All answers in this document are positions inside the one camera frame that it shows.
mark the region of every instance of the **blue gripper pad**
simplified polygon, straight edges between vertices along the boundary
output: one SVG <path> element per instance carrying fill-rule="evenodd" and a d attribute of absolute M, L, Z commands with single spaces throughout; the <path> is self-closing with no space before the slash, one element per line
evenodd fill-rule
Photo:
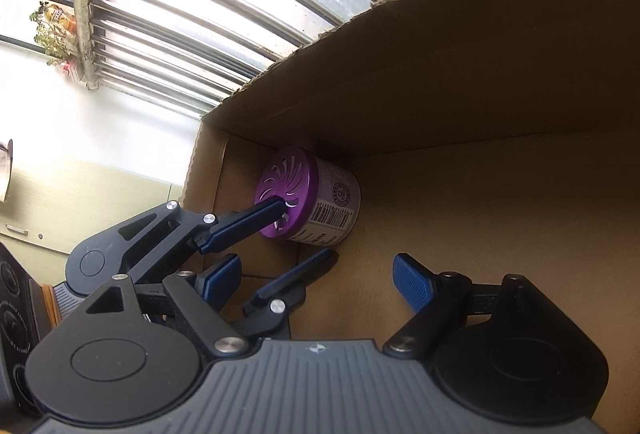
<path fill-rule="evenodd" d="M 418 313 L 436 293 L 436 274 L 418 263 L 409 254 L 394 258 L 394 284 L 404 299 Z"/>
<path fill-rule="evenodd" d="M 240 257 L 227 254 L 220 262 L 199 274 L 195 289 L 215 311 L 220 311 L 240 286 L 241 279 Z"/>

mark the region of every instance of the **white wall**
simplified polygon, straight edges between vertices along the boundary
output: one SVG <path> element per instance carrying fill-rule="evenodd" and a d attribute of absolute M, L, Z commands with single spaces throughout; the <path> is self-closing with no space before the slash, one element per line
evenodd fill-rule
<path fill-rule="evenodd" d="M 182 185 L 198 122 L 109 88 L 89 93 L 44 57 L 0 44 L 0 140 Z"/>

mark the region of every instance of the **barcode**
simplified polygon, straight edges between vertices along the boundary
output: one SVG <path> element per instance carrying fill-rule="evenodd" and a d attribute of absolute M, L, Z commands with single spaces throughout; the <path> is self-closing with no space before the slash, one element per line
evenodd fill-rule
<path fill-rule="evenodd" d="M 341 209 L 334 207 L 333 205 L 318 202 L 316 204 L 316 209 L 314 210 L 314 213 L 311 214 L 309 220 L 341 229 L 348 223 L 351 214 L 353 214 L 353 211 L 351 210 Z"/>

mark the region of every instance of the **ribbed gray surface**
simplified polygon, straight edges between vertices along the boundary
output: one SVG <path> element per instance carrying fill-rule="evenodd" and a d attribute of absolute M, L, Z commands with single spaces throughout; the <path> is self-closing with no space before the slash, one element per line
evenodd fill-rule
<path fill-rule="evenodd" d="M 53 292 L 56 294 L 56 302 L 58 303 L 60 316 L 63 320 L 84 300 L 82 297 L 78 297 L 78 295 L 72 293 L 66 283 L 60 283 L 54 286 Z"/>
<path fill-rule="evenodd" d="M 267 340 L 244 360 L 219 362 L 170 414 L 102 434 L 603 434 L 586 418 L 520 427 L 447 398 L 420 364 L 381 354 L 370 340 Z M 88 430 L 46 420 L 38 434 Z"/>

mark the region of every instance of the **cardboard box flap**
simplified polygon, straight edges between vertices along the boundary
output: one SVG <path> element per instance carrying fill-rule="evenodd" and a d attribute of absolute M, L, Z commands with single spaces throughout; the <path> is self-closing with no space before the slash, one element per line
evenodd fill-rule
<path fill-rule="evenodd" d="M 329 159 L 635 127 L 640 0 L 386 0 L 205 121 Z"/>

